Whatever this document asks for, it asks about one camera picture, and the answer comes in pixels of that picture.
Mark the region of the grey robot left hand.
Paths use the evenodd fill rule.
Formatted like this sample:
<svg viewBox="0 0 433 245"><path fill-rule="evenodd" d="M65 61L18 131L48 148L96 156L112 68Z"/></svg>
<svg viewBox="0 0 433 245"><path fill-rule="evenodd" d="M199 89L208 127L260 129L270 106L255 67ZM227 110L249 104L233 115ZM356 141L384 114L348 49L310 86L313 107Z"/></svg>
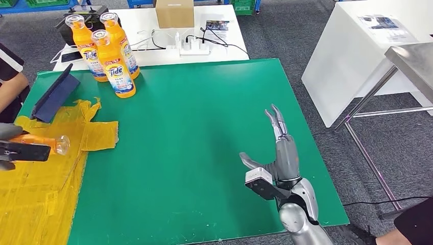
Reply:
<svg viewBox="0 0 433 245"><path fill-rule="evenodd" d="M0 123L0 138L4 141L9 141L22 134L23 129L21 126L16 126L14 124Z"/></svg>

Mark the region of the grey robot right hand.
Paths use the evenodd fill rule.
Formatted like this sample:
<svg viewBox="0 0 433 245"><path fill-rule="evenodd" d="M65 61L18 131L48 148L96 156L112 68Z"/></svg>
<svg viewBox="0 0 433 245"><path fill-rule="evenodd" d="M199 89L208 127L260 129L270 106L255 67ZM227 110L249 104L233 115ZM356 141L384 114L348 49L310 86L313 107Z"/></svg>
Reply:
<svg viewBox="0 0 433 245"><path fill-rule="evenodd" d="M289 134L280 110L271 105L273 113L265 110L275 136L275 160L268 164L260 164L252 160L246 153L239 154L242 163L249 169L262 167L269 172L275 181L290 181L301 178L299 157L293 137Z"/></svg>

